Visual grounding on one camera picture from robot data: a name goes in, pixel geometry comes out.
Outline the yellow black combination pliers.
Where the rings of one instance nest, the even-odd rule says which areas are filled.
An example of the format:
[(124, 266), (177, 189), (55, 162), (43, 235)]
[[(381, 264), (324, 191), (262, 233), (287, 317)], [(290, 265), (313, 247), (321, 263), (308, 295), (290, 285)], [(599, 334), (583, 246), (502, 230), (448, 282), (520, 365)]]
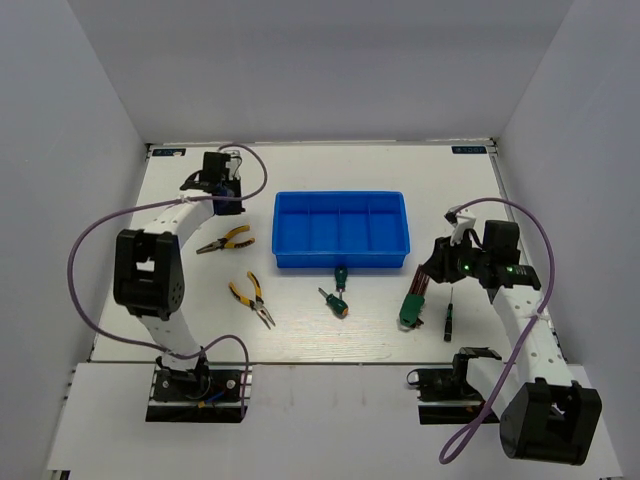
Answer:
[(224, 250), (224, 249), (243, 249), (255, 243), (255, 238), (251, 237), (243, 241), (235, 241), (235, 237), (242, 233), (250, 231), (249, 225), (242, 225), (228, 231), (224, 236), (210, 242), (196, 250), (198, 255)]

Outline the green hex key set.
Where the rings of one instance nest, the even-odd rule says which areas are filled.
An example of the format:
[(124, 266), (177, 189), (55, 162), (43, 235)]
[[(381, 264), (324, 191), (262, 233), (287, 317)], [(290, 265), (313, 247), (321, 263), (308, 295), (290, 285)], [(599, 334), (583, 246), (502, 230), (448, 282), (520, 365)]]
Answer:
[(402, 328), (415, 329), (423, 324), (420, 314), (425, 304), (429, 281), (430, 277), (425, 273), (423, 265), (419, 264), (399, 311), (399, 324)]

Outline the yellow black needle-nose pliers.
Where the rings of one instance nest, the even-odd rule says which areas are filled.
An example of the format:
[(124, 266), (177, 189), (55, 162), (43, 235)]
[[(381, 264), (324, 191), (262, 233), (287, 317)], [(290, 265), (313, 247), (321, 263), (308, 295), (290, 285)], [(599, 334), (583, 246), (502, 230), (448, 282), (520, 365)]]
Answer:
[(253, 312), (255, 312), (256, 315), (264, 323), (264, 325), (269, 330), (271, 330), (273, 327), (276, 326), (276, 323), (273, 317), (271, 316), (269, 310), (266, 308), (264, 304), (264, 300), (262, 298), (261, 284), (253, 272), (248, 271), (247, 277), (251, 281), (254, 288), (254, 294), (252, 297), (243, 295), (233, 282), (229, 283), (228, 285), (229, 290), (231, 291), (231, 294), (238, 302), (240, 302), (242, 305), (250, 308)]

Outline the green stubby phillips screwdriver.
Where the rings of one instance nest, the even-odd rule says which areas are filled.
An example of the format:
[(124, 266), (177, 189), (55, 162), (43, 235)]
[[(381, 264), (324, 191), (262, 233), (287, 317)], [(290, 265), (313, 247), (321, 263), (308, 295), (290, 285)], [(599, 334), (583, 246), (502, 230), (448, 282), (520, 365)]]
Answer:
[(335, 296), (334, 294), (326, 292), (322, 288), (318, 288), (318, 291), (323, 296), (328, 308), (336, 317), (344, 318), (348, 315), (349, 307), (344, 300)]

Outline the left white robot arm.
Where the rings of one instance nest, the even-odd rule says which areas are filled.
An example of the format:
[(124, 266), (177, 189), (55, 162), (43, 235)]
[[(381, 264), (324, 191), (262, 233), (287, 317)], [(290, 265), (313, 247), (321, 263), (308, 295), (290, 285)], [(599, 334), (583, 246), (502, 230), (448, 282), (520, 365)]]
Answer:
[(209, 392), (212, 377), (202, 368), (204, 355), (181, 312), (185, 296), (181, 248), (214, 216), (244, 212), (239, 200), (240, 165), (237, 151), (205, 153), (201, 169), (180, 187), (185, 201), (116, 238), (115, 302), (145, 326), (163, 349), (159, 366), (178, 375), (177, 387), (191, 399)]

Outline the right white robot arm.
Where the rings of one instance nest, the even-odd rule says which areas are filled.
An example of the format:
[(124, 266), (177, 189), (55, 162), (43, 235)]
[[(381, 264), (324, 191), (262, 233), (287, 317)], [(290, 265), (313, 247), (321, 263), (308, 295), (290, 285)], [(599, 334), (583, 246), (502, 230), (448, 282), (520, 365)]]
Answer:
[(511, 459), (567, 465), (585, 463), (602, 411), (598, 392), (572, 375), (556, 338), (538, 309), (544, 296), (535, 269), (520, 261), (516, 223), (490, 220), (476, 239), (469, 214), (450, 214), (453, 227), (439, 237), (423, 264), (436, 283), (477, 280), (507, 333), (508, 360), (492, 349), (465, 348), (454, 358), (453, 390), (484, 407), (472, 426), (489, 414), (499, 420), (500, 443)]

